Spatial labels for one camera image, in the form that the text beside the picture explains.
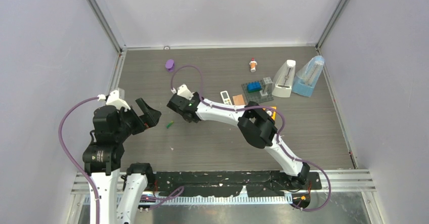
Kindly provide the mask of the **green battery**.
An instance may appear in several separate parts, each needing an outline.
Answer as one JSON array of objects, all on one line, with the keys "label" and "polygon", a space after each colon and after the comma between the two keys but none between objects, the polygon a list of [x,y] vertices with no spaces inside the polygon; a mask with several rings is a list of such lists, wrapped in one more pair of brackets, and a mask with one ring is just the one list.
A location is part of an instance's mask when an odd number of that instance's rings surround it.
[{"label": "green battery", "polygon": [[174,121],[169,122],[169,123],[166,125],[166,128],[170,128],[173,124],[174,124]]}]

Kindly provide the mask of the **slim white remote control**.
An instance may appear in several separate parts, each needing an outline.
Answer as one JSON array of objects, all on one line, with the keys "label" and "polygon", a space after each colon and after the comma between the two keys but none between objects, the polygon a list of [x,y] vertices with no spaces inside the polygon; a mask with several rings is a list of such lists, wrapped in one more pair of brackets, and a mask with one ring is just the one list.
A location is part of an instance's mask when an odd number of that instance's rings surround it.
[{"label": "slim white remote control", "polygon": [[229,96],[229,93],[227,91],[221,91],[220,92],[223,103],[226,105],[233,105],[233,102],[231,101],[231,98]]}]

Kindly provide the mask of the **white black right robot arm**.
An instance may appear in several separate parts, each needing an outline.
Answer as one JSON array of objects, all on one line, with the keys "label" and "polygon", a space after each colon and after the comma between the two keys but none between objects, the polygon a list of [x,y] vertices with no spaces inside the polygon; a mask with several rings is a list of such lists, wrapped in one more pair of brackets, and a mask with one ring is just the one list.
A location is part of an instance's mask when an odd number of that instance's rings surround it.
[{"label": "white black right robot arm", "polygon": [[309,182],[310,166],[289,149],[275,120],[258,103],[231,106],[204,99],[195,92],[190,99],[174,94],[167,107],[187,122],[216,121],[238,127],[247,143],[266,150],[277,161],[292,187],[301,189]]}]

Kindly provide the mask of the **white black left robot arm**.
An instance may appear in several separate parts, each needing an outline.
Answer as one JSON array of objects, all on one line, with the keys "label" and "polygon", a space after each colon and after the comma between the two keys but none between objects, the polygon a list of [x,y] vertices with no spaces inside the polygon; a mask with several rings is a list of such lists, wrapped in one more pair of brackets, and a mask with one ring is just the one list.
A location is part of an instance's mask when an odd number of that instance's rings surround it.
[{"label": "white black left robot arm", "polygon": [[155,127],[161,117],[161,112],[143,99],[136,99],[136,103],[141,116],[133,108],[112,104],[94,111],[92,141],[82,156],[91,197],[91,223],[134,223],[143,191],[154,187],[151,165],[133,163],[125,174],[122,197],[117,194],[125,140]]}]

